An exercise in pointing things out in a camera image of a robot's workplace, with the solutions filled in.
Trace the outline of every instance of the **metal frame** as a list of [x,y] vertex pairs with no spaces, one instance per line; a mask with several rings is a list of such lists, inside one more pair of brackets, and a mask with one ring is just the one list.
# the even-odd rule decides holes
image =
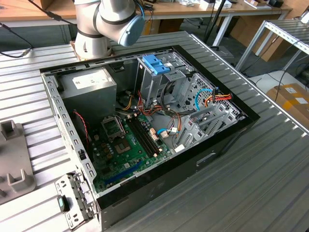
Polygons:
[[254,45],[261,38],[265,29],[269,29],[270,33],[267,35],[267,37],[264,39],[261,46],[257,50],[256,52],[257,56],[260,55],[260,53],[264,49],[265,45],[268,43],[273,33],[277,34],[278,36],[280,36],[281,38],[283,38],[284,40],[286,40],[287,42],[291,43],[293,46],[299,49],[299,51],[292,57],[292,59],[284,67],[284,70],[286,70],[291,65],[291,63],[297,58],[297,56],[301,53],[301,51],[309,55],[309,36],[308,36],[309,28],[306,24],[296,19],[264,21],[260,26],[259,30],[257,31],[257,33],[255,34],[255,36],[253,37],[253,39],[251,40],[246,51],[240,58],[235,68],[236,70],[239,71],[241,67],[244,65]]
[[[118,55],[181,45],[261,119],[226,155],[109,232],[285,232],[308,228],[308,209],[304,207],[308,202],[308,130],[201,40],[184,31],[142,36],[130,48],[112,44]],[[70,45],[36,48],[22,59],[0,56],[0,120],[6,117],[23,123],[37,181],[37,190],[0,206],[0,231],[69,230],[58,207],[54,182],[76,167],[59,137],[38,69],[76,61]],[[89,231],[100,231],[97,220],[77,230]]]

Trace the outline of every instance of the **blue cable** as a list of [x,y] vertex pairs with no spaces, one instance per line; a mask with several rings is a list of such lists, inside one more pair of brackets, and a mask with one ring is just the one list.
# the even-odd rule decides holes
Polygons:
[[160,130],[158,130],[157,134],[161,134],[161,133],[162,133],[162,132],[164,132],[164,131],[170,131],[170,132],[173,132],[173,131],[168,130],[168,129],[160,129]]
[[195,106],[197,107],[197,110],[200,110],[200,108],[198,106],[197,100],[198,100],[198,96],[199,96],[200,92],[202,92],[202,91],[212,92],[212,89],[210,89],[210,88],[203,88],[203,89],[200,89],[199,92],[197,92],[197,95],[195,97]]
[[139,2],[137,2],[137,5],[140,7],[140,12],[141,12],[141,14],[143,15],[143,19],[145,19],[145,12],[144,12],[143,7],[140,5]]

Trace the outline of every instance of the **label sticker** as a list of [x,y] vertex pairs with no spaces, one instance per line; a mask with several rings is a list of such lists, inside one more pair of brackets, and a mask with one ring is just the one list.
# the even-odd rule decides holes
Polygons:
[[296,98],[296,100],[300,103],[300,104],[308,104],[308,102],[303,99],[303,98]]
[[78,76],[72,79],[77,89],[96,86],[108,82],[101,72]]
[[286,91],[288,91],[289,93],[297,93],[295,89],[293,89],[292,87],[289,88],[285,88]]
[[165,67],[172,67],[173,65],[171,63],[164,64]]

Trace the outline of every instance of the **yellow wire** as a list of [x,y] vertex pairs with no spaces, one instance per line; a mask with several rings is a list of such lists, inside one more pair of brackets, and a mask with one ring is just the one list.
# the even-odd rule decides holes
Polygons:
[[131,107],[131,103],[132,103],[132,96],[130,96],[129,104],[127,105],[127,107],[123,108],[122,110],[128,110]]

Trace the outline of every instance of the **metal bracket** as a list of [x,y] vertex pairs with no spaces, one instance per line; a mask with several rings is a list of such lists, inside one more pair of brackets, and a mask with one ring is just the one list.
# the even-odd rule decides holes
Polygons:
[[55,186],[62,197],[58,201],[60,209],[71,230],[77,229],[97,214],[94,197],[82,173],[66,174],[55,182]]
[[23,126],[12,120],[0,123],[0,204],[34,190]]

